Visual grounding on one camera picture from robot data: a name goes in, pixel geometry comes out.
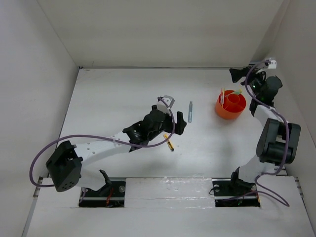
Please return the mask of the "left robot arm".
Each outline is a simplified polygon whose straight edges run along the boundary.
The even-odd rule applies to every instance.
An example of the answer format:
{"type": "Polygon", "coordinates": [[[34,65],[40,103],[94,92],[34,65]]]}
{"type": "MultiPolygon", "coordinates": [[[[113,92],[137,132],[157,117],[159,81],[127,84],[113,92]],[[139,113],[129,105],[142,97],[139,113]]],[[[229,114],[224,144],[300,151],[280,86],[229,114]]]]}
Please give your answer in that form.
{"type": "Polygon", "coordinates": [[[78,186],[93,190],[100,196],[106,195],[112,185],[106,172],[100,169],[98,175],[92,175],[85,168],[104,158],[149,148],[149,142],[161,133],[182,135],[187,123],[182,112],[173,115],[173,103],[170,96],[159,97],[141,121],[110,138],[77,145],[69,140],[60,143],[46,162],[56,191],[65,192],[78,186]]]}

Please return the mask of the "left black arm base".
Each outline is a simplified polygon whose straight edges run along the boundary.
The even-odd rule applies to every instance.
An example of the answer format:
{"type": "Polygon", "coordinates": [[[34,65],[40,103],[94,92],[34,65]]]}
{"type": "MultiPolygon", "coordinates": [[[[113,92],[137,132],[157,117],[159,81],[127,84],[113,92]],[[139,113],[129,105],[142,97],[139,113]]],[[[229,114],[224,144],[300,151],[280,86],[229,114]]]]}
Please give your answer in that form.
{"type": "Polygon", "coordinates": [[[83,188],[79,199],[82,208],[123,208],[125,201],[126,178],[111,179],[104,170],[99,170],[103,176],[103,186],[96,191],[83,188]]]}

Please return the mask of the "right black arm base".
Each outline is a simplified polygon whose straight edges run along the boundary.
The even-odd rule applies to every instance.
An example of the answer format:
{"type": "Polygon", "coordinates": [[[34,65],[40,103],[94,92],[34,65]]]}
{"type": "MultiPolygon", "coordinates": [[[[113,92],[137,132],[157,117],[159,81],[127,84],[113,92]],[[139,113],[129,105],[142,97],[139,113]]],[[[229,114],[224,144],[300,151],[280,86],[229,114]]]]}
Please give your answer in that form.
{"type": "Polygon", "coordinates": [[[212,179],[209,195],[214,196],[215,207],[260,207],[255,183],[239,178],[237,168],[230,178],[212,179]]]}

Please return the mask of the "thin yellow pen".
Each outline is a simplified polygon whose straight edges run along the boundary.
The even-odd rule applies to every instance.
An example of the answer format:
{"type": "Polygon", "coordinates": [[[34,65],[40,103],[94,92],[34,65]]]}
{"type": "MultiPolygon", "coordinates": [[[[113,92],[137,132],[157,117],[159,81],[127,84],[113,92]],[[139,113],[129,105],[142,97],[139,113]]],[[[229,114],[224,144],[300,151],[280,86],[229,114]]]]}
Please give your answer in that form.
{"type": "Polygon", "coordinates": [[[224,102],[225,102],[225,88],[223,87],[222,91],[221,91],[221,106],[222,106],[222,108],[224,107],[224,102]]]}

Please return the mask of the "red pen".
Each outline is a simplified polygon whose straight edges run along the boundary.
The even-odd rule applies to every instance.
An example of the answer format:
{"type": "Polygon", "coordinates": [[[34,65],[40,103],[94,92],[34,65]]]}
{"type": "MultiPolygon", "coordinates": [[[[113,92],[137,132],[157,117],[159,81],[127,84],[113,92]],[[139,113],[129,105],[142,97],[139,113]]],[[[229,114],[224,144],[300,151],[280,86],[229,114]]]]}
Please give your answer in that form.
{"type": "Polygon", "coordinates": [[[221,94],[220,94],[220,105],[223,107],[224,104],[224,100],[225,100],[225,89],[221,88],[221,94]]]}

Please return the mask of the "yellow black utility knife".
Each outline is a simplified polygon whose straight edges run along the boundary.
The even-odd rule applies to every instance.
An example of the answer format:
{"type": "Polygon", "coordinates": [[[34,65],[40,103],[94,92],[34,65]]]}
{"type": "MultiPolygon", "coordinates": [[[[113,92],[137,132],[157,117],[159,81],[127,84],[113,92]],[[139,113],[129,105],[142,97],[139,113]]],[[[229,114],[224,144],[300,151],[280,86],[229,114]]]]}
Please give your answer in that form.
{"type": "Polygon", "coordinates": [[[173,152],[173,151],[174,151],[174,147],[173,147],[173,145],[171,144],[170,139],[168,138],[167,134],[164,134],[163,137],[164,137],[164,139],[166,140],[166,143],[167,143],[169,149],[173,152]]]}

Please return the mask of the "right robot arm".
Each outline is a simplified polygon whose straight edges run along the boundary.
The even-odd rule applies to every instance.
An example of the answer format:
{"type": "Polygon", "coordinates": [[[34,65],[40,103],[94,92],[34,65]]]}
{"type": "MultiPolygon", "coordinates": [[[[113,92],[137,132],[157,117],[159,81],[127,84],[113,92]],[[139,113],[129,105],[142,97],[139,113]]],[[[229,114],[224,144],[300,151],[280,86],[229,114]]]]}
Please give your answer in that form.
{"type": "Polygon", "coordinates": [[[274,98],[282,88],[282,82],[279,77],[268,77],[266,74],[267,69],[275,69],[276,66],[276,60],[267,59],[242,69],[229,69],[234,83],[245,78],[241,85],[251,96],[249,110],[263,127],[256,155],[247,164],[238,167],[228,182],[234,196],[250,192],[260,176],[278,174],[296,156],[301,127],[288,122],[276,111],[274,98]]]}

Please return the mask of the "blue grey utility knife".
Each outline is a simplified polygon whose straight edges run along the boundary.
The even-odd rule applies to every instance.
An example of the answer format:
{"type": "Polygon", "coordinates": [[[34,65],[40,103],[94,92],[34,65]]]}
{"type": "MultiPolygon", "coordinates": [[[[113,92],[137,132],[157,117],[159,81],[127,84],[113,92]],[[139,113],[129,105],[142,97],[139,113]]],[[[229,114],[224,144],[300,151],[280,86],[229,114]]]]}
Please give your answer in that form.
{"type": "Polygon", "coordinates": [[[189,111],[188,111],[188,123],[192,122],[192,117],[193,117],[193,102],[189,102],[189,111]]]}

